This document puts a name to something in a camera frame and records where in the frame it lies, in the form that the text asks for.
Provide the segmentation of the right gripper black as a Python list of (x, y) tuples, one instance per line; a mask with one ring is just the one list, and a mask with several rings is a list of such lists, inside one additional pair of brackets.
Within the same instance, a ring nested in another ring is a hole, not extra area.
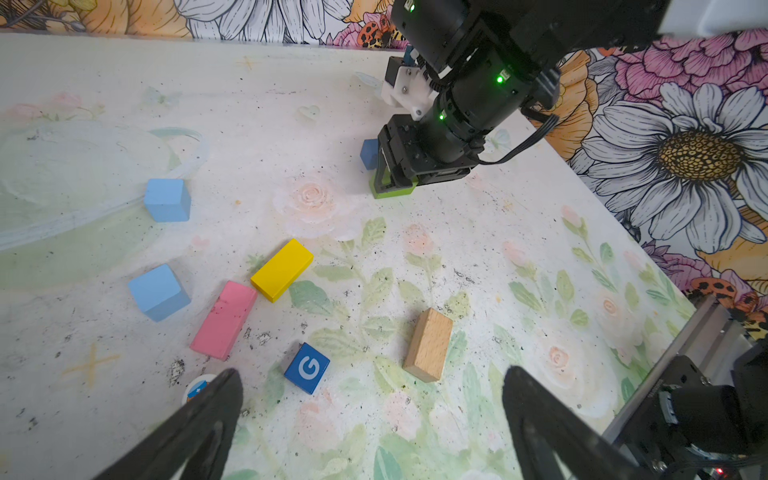
[(514, 112), (531, 115), (540, 125), (498, 164), (535, 145), (559, 120), (541, 111), (559, 95), (557, 66), (531, 72), (498, 53), (471, 53), (448, 68), (441, 76), (423, 58), (414, 64), (390, 58), (381, 96), (405, 111), (378, 134), (375, 172), (389, 169), (401, 185), (407, 179), (417, 179), (418, 186), (459, 180), (483, 164), (487, 136)]

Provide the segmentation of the green rectangular block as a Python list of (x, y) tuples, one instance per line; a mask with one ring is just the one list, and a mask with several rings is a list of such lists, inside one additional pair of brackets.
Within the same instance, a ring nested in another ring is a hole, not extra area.
[(369, 181), (370, 190), (375, 199), (393, 198), (410, 195), (418, 186), (417, 179), (407, 179), (404, 185), (396, 182), (397, 178), (389, 169), (377, 170)]

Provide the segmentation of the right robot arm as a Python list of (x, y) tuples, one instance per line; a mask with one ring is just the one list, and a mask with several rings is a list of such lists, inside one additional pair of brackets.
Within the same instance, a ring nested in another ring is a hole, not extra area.
[(557, 124), (559, 61), (597, 47), (644, 47), (764, 27), (763, 1), (397, 1), (391, 21), (410, 43), (391, 58), (383, 97), (402, 107), (367, 162), (378, 197), (453, 181), (481, 164), (485, 138), (516, 111)]

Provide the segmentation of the dark blue cube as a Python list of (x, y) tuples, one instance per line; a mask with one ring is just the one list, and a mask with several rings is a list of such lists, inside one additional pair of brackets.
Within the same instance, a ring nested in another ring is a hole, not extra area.
[(377, 169), (378, 155), (379, 141), (377, 139), (364, 140), (360, 151), (360, 159), (368, 171)]

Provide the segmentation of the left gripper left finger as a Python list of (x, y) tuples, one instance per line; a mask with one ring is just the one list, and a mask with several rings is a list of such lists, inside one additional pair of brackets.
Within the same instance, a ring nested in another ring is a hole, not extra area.
[(233, 368), (222, 371), (99, 479), (220, 479), (243, 404)]

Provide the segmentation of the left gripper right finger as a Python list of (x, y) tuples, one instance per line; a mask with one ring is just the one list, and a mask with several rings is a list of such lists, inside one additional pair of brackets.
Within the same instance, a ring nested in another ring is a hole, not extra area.
[(504, 377), (502, 404), (525, 479), (651, 479), (520, 366)]

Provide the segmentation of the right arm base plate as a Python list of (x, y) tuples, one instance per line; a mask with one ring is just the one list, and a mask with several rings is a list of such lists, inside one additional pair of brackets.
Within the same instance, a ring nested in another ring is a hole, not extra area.
[(712, 294), (605, 430), (604, 438), (657, 479), (767, 476), (767, 343)]

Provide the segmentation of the yellow rectangular block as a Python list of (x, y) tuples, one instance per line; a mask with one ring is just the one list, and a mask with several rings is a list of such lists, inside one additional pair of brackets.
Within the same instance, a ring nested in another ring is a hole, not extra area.
[(314, 255), (298, 240), (292, 239), (251, 276), (250, 282), (265, 298), (274, 303), (313, 260)]

